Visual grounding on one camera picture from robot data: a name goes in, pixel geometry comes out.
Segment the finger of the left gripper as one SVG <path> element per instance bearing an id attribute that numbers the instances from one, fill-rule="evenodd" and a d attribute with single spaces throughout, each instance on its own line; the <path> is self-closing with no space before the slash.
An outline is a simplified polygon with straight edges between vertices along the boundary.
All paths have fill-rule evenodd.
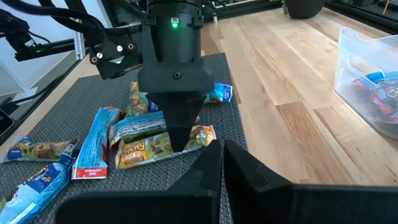
<path id="1" fill-rule="evenodd" d="M 180 121 L 178 122 L 178 151 L 182 151 L 189 141 L 192 126 L 203 106 L 205 95 L 201 93 L 185 93 L 181 96 Z"/>
<path id="2" fill-rule="evenodd" d="M 155 103 L 162 111 L 165 122 L 167 125 L 167 131 L 170 137 L 170 143 L 172 149 L 175 152 L 179 151 L 178 142 L 178 124 L 175 117 L 175 110 L 177 98 L 174 93 L 149 93 L 148 99 Z"/>

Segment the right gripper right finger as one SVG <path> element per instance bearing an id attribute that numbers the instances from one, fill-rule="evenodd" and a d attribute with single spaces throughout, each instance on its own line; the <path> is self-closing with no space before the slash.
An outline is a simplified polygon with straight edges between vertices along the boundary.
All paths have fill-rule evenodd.
<path id="1" fill-rule="evenodd" d="M 232 140 L 223 162 L 235 223 L 397 223 L 397 187 L 295 184 Z"/>

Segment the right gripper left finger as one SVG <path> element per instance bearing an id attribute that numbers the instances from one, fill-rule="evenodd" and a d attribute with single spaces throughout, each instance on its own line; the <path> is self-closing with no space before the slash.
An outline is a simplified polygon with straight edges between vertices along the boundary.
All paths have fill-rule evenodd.
<path id="1" fill-rule="evenodd" d="M 56 223 L 218 223 L 223 147 L 213 140 L 167 190 L 89 192 L 59 206 Z"/>

